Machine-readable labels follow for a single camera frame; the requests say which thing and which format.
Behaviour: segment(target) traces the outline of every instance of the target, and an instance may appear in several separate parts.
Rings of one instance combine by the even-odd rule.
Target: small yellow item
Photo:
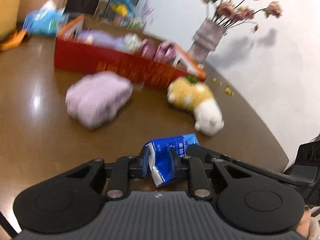
[[[126,16],[129,12],[128,8],[126,7],[125,4],[123,3],[118,3],[118,4],[110,4],[110,8],[116,13],[120,14],[121,16]]]

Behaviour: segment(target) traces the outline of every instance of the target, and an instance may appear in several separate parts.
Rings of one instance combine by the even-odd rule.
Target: blue plastic bag
[[[33,11],[27,15],[23,28],[27,29],[28,33],[55,36],[66,24],[68,16],[55,10]]]
[[[155,139],[147,142],[150,150],[149,167],[156,187],[160,187],[174,180],[175,167],[170,148],[175,148],[179,157],[185,156],[189,145],[197,144],[198,139],[194,133],[176,137]]]

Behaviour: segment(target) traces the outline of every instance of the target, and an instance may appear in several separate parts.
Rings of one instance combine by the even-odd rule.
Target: yellow plush toy
[[[212,136],[224,126],[222,113],[210,88],[202,83],[191,84],[180,77],[168,87],[168,102],[194,113],[195,129]]]

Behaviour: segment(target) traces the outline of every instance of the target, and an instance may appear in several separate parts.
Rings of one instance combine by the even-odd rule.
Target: cardboard box
[[[125,36],[128,33],[136,33],[142,40],[150,39],[158,47],[162,42],[140,31],[127,30],[109,23],[101,23],[92,17],[81,15],[62,28],[56,39],[54,67],[93,74],[99,71],[110,70],[120,76],[130,79],[133,83],[143,82],[145,86],[167,89],[169,84],[180,76],[194,75],[200,81],[205,80],[205,72],[185,52],[176,45],[177,57],[173,65],[158,63],[145,59],[139,55],[132,55],[113,49],[101,48],[77,42],[76,34],[85,29],[104,30],[114,37]]]

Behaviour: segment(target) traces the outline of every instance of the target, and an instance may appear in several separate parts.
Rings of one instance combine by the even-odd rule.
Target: plush toy
[[[67,91],[67,113],[85,127],[97,128],[116,117],[132,89],[128,79],[111,71],[85,76]]]
[[[195,129],[204,135],[212,136],[224,126],[219,105],[210,88],[202,82],[191,84],[184,77],[177,78],[168,87],[168,102],[193,112]]]
[[[131,53],[138,51],[142,45],[142,40],[134,33],[128,33],[124,36],[123,41]]]

